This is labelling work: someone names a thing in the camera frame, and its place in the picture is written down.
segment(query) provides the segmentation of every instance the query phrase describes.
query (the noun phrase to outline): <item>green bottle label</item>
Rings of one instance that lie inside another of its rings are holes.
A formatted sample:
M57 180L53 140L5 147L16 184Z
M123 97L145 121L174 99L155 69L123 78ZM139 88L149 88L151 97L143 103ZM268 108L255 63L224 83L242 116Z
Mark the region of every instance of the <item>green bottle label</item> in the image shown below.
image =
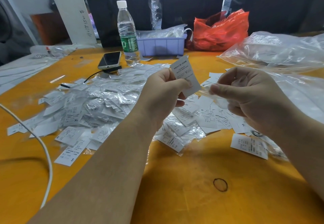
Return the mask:
M130 37L121 37L120 38L123 46L124 52L134 52L138 51L138 45L136 36L130 36Z

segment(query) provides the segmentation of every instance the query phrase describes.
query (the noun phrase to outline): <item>orange table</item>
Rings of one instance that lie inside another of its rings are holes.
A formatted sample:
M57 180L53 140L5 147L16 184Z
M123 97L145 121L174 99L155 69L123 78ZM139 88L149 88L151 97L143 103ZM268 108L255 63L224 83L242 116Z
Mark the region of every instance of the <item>orange table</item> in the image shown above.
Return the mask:
M0 96L0 103L25 120L44 109L37 101L59 82L73 82L97 71L104 49L78 50ZM188 52L200 83L209 72L225 72L232 65L215 52ZM175 60L151 61L149 64ZM50 81L65 75L59 81ZM313 76L324 76L322 70ZM25 223L39 209L48 181L42 147L27 134L6 135L16 121L0 110L0 223ZM263 160L230 148L233 130L222 130L192 142L178 156L155 141L142 178L132 224L198 223L324 223L324 205L289 163ZM55 135L43 140L52 160L59 149ZM87 162L81 155L71 167L53 164L52 198ZM228 191L213 185L215 178L228 183Z

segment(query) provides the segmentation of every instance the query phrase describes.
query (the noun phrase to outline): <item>plastic bin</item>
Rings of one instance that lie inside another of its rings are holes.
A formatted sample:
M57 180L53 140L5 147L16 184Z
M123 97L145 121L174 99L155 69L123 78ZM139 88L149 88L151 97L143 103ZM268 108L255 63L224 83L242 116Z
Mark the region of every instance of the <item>plastic bin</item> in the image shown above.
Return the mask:
M182 56L186 38L187 34L183 34L183 37L178 38L145 38L137 39L137 44L143 56Z

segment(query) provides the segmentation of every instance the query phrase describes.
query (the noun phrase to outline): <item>red plastic bag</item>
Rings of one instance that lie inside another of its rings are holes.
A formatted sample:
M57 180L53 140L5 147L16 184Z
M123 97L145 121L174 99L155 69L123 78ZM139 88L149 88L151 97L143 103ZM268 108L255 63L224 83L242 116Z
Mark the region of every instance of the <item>red plastic bag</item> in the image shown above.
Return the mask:
M187 40L189 50L224 51L248 37L249 12L242 9L225 18L226 12L207 19L195 18L193 40Z

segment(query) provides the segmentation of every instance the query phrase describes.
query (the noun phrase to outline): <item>forearm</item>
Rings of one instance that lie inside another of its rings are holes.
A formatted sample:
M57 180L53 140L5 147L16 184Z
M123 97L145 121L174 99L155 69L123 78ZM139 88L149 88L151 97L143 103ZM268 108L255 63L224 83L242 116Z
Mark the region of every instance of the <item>forearm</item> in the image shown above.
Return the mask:
M324 200L324 124L298 110L273 140Z
M30 223L128 224L155 130L133 110Z

